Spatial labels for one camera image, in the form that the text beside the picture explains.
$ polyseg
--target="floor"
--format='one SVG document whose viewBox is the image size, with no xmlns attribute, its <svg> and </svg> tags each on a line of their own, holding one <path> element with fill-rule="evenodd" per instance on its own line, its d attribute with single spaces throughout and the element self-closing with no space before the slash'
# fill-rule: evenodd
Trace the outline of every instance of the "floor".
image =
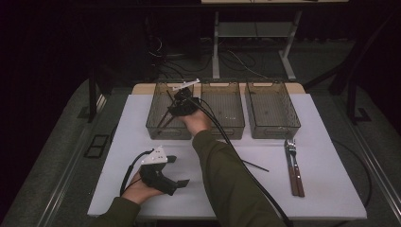
<svg viewBox="0 0 401 227">
<path fill-rule="evenodd" d="M 171 50 L 168 61 L 158 66 L 159 78 L 210 78 L 212 45 L 210 39 L 201 41 L 203 54 L 199 60 L 189 60 Z M 286 74 L 277 54 L 283 46 L 280 40 L 221 40 L 220 76 L 283 79 Z M 296 82 L 305 84 L 335 67 L 352 46 L 353 42 L 347 41 L 296 42 L 289 54 Z M 325 80 L 306 92 L 312 95 L 339 157 L 366 203 L 368 218 L 346 223 L 294 221 L 294 226 L 401 226 L 399 210 L 394 212 L 400 209 L 396 193 L 401 191 L 400 135 L 361 89 L 357 91 L 357 107 L 363 108 L 372 121 L 351 124 L 345 116 L 346 94 L 331 96 L 327 91 L 330 81 Z M 94 219 L 86 213 L 131 88 L 116 87 L 110 95 L 102 96 L 92 123 L 87 123 L 87 89 L 85 81 L 71 96 L 1 226 L 87 226 Z M 83 157 L 99 135 L 107 136 L 101 157 Z M 154 225 L 218 226 L 215 221 L 167 220 Z"/>
</svg>

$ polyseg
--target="background desk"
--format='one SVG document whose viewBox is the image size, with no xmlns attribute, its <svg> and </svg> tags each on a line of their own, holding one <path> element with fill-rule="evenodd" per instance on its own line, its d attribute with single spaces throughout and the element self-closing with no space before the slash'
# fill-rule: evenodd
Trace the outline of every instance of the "background desk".
<svg viewBox="0 0 401 227">
<path fill-rule="evenodd" d="M 176 181 L 190 179 L 186 188 L 174 196 L 163 195 L 143 205 L 139 218 L 214 218 L 201 179 L 201 168 L 191 140 L 151 140 L 145 127 L 154 84 L 135 86 L 129 96 L 116 130 L 109 155 L 100 175 L 88 214 L 97 216 L 109 208 L 118 196 L 127 167 L 141 152 L 163 145 L 167 154 L 178 157 L 167 165 L 164 174 Z M 250 171 L 277 200 L 291 219 L 356 219 L 366 218 L 366 211 L 334 149 L 310 95 L 302 87 L 289 84 L 291 99 L 302 127 L 298 130 L 297 159 L 303 176 L 305 198 L 291 196 L 283 140 L 253 140 L 244 109 L 246 127 L 241 140 L 233 140 L 244 160 L 267 168 Z"/>
</svg>

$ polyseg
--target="person's left hand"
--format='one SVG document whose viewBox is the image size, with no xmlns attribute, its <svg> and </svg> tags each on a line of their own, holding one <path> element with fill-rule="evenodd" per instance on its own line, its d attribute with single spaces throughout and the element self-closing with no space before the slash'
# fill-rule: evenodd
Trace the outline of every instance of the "person's left hand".
<svg viewBox="0 0 401 227">
<path fill-rule="evenodd" d="M 151 197 L 163 194 L 163 192 L 153 187 L 148 187 L 144 182 L 142 182 L 138 170 L 132 177 L 130 186 L 124 191 L 121 197 L 140 205 Z"/>
</svg>

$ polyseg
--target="sleeve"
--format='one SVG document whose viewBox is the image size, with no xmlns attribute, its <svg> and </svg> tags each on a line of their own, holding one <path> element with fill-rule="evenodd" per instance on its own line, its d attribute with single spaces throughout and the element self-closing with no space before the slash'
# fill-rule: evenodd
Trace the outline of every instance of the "sleeve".
<svg viewBox="0 0 401 227">
<path fill-rule="evenodd" d="M 109 210 L 97 217 L 90 227 L 132 227 L 140 210 L 138 204 L 116 197 Z"/>
<path fill-rule="evenodd" d="M 200 131 L 192 142 L 203 184 L 222 226 L 285 226 L 231 146 Z"/>
</svg>

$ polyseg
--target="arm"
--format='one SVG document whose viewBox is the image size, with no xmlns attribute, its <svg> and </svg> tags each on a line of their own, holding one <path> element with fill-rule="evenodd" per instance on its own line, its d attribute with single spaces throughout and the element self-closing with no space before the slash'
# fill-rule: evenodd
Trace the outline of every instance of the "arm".
<svg viewBox="0 0 401 227">
<path fill-rule="evenodd" d="M 149 198 L 162 194 L 161 191 L 143 183 L 140 180 L 139 172 L 136 172 L 123 195 L 114 198 L 109 210 L 97 217 L 90 227 L 131 227 L 141 210 L 140 205 Z"/>
<path fill-rule="evenodd" d="M 192 144 L 200 158 L 204 188 L 221 225 L 285 226 L 232 147 L 212 136 L 210 121 L 202 114 L 181 120 L 195 135 Z"/>
</svg>

